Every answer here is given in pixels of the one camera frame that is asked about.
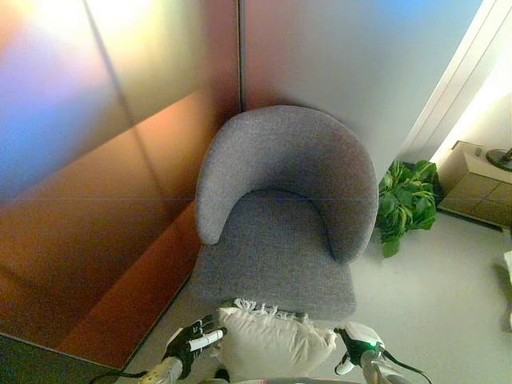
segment chair backrest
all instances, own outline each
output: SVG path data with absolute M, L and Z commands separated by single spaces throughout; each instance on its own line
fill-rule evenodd
M 199 236 L 216 244 L 236 202 L 275 188 L 308 198 L 318 209 L 335 260 L 354 260 L 374 226 L 378 188 L 366 149 L 328 114 L 271 106 L 239 114 L 217 133 L 196 189 Z

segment wooden cabinet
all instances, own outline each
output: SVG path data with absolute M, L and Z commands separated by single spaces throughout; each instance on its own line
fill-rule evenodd
M 512 226 L 512 173 L 486 160 L 482 146 L 458 142 L 439 167 L 439 208 L 497 226 Z

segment lamp base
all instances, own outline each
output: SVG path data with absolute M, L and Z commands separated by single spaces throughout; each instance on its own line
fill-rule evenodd
M 488 150 L 486 158 L 493 166 L 512 172 L 512 160 L 502 160 L 504 154 L 506 150 Z

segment black glove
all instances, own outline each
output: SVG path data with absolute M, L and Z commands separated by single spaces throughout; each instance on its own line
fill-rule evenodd
M 201 320 L 197 320 L 191 326 L 178 330 L 167 344 L 166 354 L 163 358 L 175 356 L 182 361 L 183 370 L 180 379 L 186 378 L 192 369 L 192 363 L 200 355 L 201 351 L 208 348 L 200 348 L 198 350 L 190 351 L 190 344 L 188 341 L 201 338 L 205 332 L 214 327 L 214 317 L 209 314 Z

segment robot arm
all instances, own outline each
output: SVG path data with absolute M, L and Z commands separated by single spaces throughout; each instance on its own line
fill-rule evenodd
M 411 384 L 388 361 L 391 360 L 408 370 L 421 374 L 430 384 L 432 381 L 426 374 L 397 361 L 384 347 L 384 342 L 377 333 L 363 324 L 348 322 L 334 332 L 342 336 L 347 352 L 340 363 L 334 368 L 336 374 L 346 374 L 360 366 L 368 384 Z
M 178 379 L 186 378 L 192 369 L 192 363 L 202 350 L 227 333 L 227 329 L 223 327 L 205 334 L 213 325 L 214 318 L 208 315 L 191 326 L 177 330 L 167 342 L 162 362 L 149 370 L 138 383 L 175 384 Z

